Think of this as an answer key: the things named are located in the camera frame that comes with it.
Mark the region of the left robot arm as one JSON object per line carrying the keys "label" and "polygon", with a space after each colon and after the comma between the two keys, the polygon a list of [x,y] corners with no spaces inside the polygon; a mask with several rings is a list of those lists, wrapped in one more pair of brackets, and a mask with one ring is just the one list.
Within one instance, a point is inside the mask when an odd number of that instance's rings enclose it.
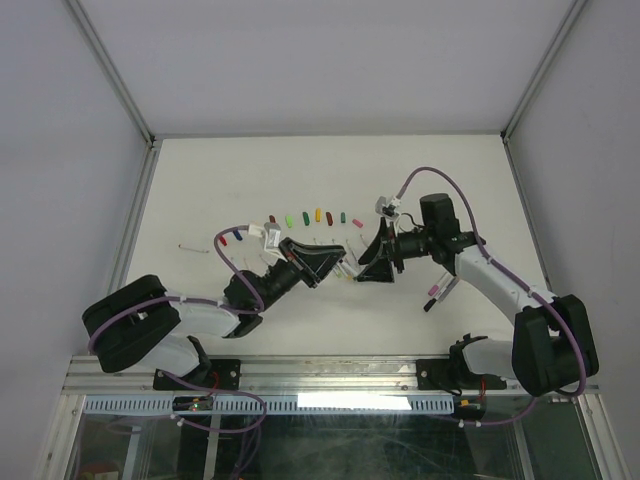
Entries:
{"label": "left robot arm", "polygon": [[341,245],[307,245],[289,237],[275,253],[276,262],[262,275],[235,269],[219,299],[180,295],[156,275],[140,277],[83,312],[89,352],[105,373],[146,365],[169,371],[188,388],[201,387],[210,366],[198,334],[247,336],[294,287],[318,287],[346,255]]}

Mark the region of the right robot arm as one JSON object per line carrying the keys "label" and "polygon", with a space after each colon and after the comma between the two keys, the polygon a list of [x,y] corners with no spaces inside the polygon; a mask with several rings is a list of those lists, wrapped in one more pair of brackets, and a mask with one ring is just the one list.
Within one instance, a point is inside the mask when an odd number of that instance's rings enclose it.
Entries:
{"label": "right robot arm", "polygon": [[466,334],[450,346],[447,362],[429,376],[440,388],[458,392],[486,377],[514,379],[533,397],[583,388],[599,371],[586,306],[575,295],[558,296],[517,278],[492,256],[474,232],[464,232],[445,193],[420,200],[421,224],[397,231],[399,199],[382,197],[380,225],[358,262],[360,282],[391,283],[409,259],[430,257],[456,281],[488,299],[511,322],[509,341]]}

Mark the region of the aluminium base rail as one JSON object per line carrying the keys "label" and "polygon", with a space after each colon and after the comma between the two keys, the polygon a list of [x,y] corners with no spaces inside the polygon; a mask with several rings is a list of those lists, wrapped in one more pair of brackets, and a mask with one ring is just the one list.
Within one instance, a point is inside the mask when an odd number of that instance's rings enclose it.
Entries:
{"label": "aluminium base rail", "polygon": [[[380,394],[435,393],[421,391],[418,359],[431,356],[260,356],[231,355],[242,362],[240,391],[256,395],[299,392],[364,391]],[[118,373],[102,371],[93,356],[72,358],[63,383],[64,394],[151,394],[153,367],[134,366]]]}

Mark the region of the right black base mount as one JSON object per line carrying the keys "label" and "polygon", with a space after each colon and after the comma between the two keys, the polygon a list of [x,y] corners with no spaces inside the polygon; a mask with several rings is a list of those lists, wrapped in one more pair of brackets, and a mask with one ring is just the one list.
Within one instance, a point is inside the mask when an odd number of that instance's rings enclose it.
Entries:
{"label": "right black base mount", "polygon": [[472,373],[464,360],[465,347],[487,339],[487,336],[472,337],[466,334],[449,347],[446,358],[418,359],[416,361],[418,389],[442,390],[454,396],[461,396],[464,390],[505,390],[507,384],[499,376]]}

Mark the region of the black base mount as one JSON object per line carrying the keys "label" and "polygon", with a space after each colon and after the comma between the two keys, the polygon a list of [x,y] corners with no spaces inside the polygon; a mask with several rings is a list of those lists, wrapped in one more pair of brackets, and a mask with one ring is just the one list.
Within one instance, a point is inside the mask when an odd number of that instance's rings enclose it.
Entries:
{"label": "black base mount", "polygon": [[472,337],[466,334],[449,347],[446,358],[418,359],[416,361],[418,389],[442,390],[454,396],[461,396],[464,390],[505,390],[507,384],[499,376],[472,373],[464,360],[465,347],[487,339],[487,336]]}
{"label": "black base mount", "polygon": [[223,389],[237,391],[241,376],[242,362],[237,358],[214,357],[208,355],[195,336],[187,336],[191,350],[197,355],[198,364],[183,376],[168,375],[156,370],[153,389],[156,391],[210,391]]}

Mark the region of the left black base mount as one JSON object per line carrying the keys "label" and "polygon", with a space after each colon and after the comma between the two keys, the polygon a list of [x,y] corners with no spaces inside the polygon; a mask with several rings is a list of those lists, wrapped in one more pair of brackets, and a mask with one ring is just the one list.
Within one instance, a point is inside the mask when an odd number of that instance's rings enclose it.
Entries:
{"label": "left black base mount", "polygon": [[191,350],[197,355],[198,364],[183,376],[168,375],[156,370],[153,389],[156,391],[210,391],[223,389],[237,391],[241,376],[242,362],[237,358],[214,357],[208,355],[195,336],[187,336]]}

